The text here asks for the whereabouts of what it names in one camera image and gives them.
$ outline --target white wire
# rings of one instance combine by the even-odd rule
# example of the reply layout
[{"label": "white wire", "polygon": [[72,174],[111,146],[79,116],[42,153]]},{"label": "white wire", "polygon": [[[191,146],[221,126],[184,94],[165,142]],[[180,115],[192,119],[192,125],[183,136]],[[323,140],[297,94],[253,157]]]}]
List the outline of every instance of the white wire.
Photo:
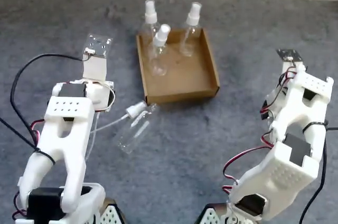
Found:
[{"label": "white wire", "polygon": [[95,137],[96,137],[96,128],[97,128],[97,123],[99,122],[99,116],[100,116],[100,112],[97,112],[97,113],[96,113],[95,124],[94,124],[94,134],[93,134],[93,139],[91,140],[91,145],[90,145],[90,148],[89,148],[89,150],[88,150],[88,152],[87,152],[87,156],[84,158],[85,161],[88,160],[89,155],[91,154],[91,151],[92,151],[93,148],[94,148]]},{"label": "white wire", "polygon": [[112,101],[111,101],[111,103],[107,106],[107,108],[100,110],[100,111],[105,111],[105,110],[107,110],[107,109],[110,109],[111,106],[114,104],[115,99],[116,99],[116,96],[115,96],[114,90],[112,90],[112,88],[111,88],[110,86],[108,86],[107,84],[101,83],[101,82],[99,82],[99,84],[100,84],[101,86],[105,87],[105,88],[108,88],[109,91],[112,93]]},{"label": "white wire", "polygon": [[117,119],[117,120],[115,120],[115,121],[113,121],[113,122],[111,122],[111,123],[109,123],[109,124],[107,124],[107,125],[105,125],[105,126],[103,126],[103,127],[100,127],[100,128],[97,128],[97,129],[94,128],[94,130],[92,130],[90,133],[96,133],[96,132],[98,132],[99,130],[102,130],[102,129],[105,129],[105,128],[109,127],[109,126],[112,126],[112,125],[114,125],[114,124],[117,124],[118,122],[120,122],[120,121],[126,119],[127,117],[128,117],[128,114],[125,114],[123,117],[121,117],[121,118],[119,118],[119,119]]}]

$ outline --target black wire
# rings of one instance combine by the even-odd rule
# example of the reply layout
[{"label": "black wire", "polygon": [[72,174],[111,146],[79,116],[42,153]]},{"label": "black wire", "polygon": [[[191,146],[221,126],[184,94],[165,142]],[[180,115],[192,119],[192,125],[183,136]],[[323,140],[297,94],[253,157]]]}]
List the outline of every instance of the black wire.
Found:
[{"label": "black wire", "polygon": [[308,123],[303,129],[303,133],[312,125],[324,125],[325,128],[326,128],[326,126],[328,125],[328,122],[311,122],[311,123]]},{"label": "black wire", "polygon": [[13,204],[14,204],[14,207],[15,207],[15,212],[12,214],[12,219],[15,220],[15,216],[18,215],[18,214],[21,214],[22,216],[26,217],[26,214],[24,213],[24,209],[19,209],[19,207],[17,207],[17,204],[16,204],[16,199],[17,197],[20,195],[20,192],[17,191],[14,198],[13,198]]},{"label": "black wire", "polygon": [[21,112],[19,111],[19,108],[17,107],[15,101],[14,101],[14,96],[15,96],[15,89],[16,89],[16,85],[17,85],[17,82],[22,74],[22,72],[31,64],[33,63],[35,60],[38,60],[40,58],[43,58],[43,57],[60,57],[60,58],[67,58],[67,59],[72,59],[72,60],[77,60],[77,61],[83,61],[82,59],[79,59],[79,58],[76,58],[76,57],[73,57],[73,56],[69,56],[69,55],[63,55],[63,54],[56,54],[56,53],[45,53],[45,54],[40,54],[36,57],[34,57],[33,59],[31,59],[26,65],[24,65],[20,70],[19,72],[17,72],[15,78],[14,78],[14,81],[12,83],[12,88],[11,88],[11,105],[15,111],[15,113],[17,114],[17,116],[20,118],[20,120],[22,121],[22,123],[25,125],[25,127],[27,128],[27,130],[29,131],[35,145],[37,144],[37,139],[36,139],[36,135],[34,134],[33,130],[31,129],[29,123],[26,121],[26,119],[23,117],[23,115],[21,114]]},{"label": "black wire", "polygon": [[309,207],[311,206],[311,204],[313,203],[313,201],[316,199],[316,197],[318,196],[318,194],[320,193],[320,191],[323,189],[324,187],[324,183],[325,183],[325,176],[326,176],[326,159],[327,159],[327,153],[326,153],[326,140],[324,141],[324,148],[323,148],[323,169],[322,169],[322,178],[321,178],[321,183],[318,187],[318,189],[315,191],[315,193],[313,194],[312,198],[308,201],[308,203],[306,204],[303,213],[301,215],[301,218],[299,220],[299,224],[303,223],[304,217],[306,215],[306,212],[308,211]]},{"label": "black wire", "polygon": [[[311,122],[308,125],[306,125],[303,129],[303,133],[304,131],[306,131],[311,125],[324,125],[326,131],[329,130],[338,130],[338,127],[327,127],[328,122]],[[321,192],[321,190],[324,187],[325,184],[325,177],[326,177],[326,162],[327,162],[327,148],[326,148],[326,138],[324,140],[324,147],[323,147],[323,167],[322,167],[322,178],[321,178],[321,183],[318,187],[318,189],[315,191],[315,193],[313,194],[313,196],[310,198],[310,200],[308,201],[308,203],[306,204],[303,213],[301,215],[301,218],[299,219],[299,224],[303,223],[304,217],[309,209],[309,207],[311,206],[311,204],[313,203],[313,201],[316,199],[316,197],[318,196],[318,194]]]},{"label": "black wire", "polygon": [[33,145],[28,139],[26,139],[21,133],[19,133],[16,129],[14,129],[9,123],[7,123],[4,119],[0,117],[0,122],[3,123],[8,129],[14,132],[19,138],[21,138],[25,143],[27,143],[31,148],[34,149],[34,152],[42,154],[51,160],[53,165],[55,164],[55,160],[47,153],[43,152],[37,146]]},{"label": "black wire", "polygon": [[0,117],[0,122],[3,123],[8,129],[10,129],[12,132],[14,132],[19,138],[21,138],[25,143],[27,143],[30,147],[35,149],[36,147],[28,140],[26,139],[21,133],[19,133],[16,129],[14,129],[9,123],[7,123],[4,119]]}]

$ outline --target bottle body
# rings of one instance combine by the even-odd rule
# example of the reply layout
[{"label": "bottle body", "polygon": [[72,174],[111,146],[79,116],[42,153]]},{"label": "bottle body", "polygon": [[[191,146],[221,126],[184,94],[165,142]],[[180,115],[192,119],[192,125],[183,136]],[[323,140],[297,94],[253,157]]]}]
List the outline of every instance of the bottle body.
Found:
[{"label": "bottle body", "polygon": [[149,69],[154,76],[163,76],[167,73],[167,66],[162,60],[162,56],[166,55],[166,44],[163,46],[156,46],[153,42],[148,45],[148,64]]},{"label": "bottle body", "polygon": [[125,153],[130,154],[147,134],[157,120],[159,107],[151,104],[134,120],[128,122],[115,136],[114,143]]},{"label": "bottle body", "polygon": [[186,57],[191,57],[195,52],[201,27],[199,25],[191,26],[186,24],[184,29],[180,40],[180,52]]},{"label": "bottle body", "polygon": [[143,47],[148,47],[153,41],[155,34],[159,31],[161,25],[158,22],[155,23],[144,23],[141,28],[141,37]]}]

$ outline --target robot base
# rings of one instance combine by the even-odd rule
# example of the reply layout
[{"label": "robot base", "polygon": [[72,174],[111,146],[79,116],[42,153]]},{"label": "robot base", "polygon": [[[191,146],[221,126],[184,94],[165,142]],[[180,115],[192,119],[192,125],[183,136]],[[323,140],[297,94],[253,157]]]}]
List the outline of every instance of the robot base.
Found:
[{"label": "robot base", "polygon": [[226,203],[207,204],[195,224],[257,224],[233,213]]}]

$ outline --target perforated white panel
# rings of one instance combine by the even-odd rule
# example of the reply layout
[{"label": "perforated white panel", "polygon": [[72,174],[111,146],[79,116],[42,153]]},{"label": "perforated white panel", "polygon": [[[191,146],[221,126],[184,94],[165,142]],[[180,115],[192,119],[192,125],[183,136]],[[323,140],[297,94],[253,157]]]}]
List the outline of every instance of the perforated white panel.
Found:
[{"label": "perforated white panel", "polygon": [[200,224],[221,224],[220,219],[217,216],[217,213],[213,208],[208,208],[205,211],[203,218],[201,219]]},{"label": "perforated white panel", "polygon": [[101,224],[122,224],[114,206],[108,206],[101,216]]}]

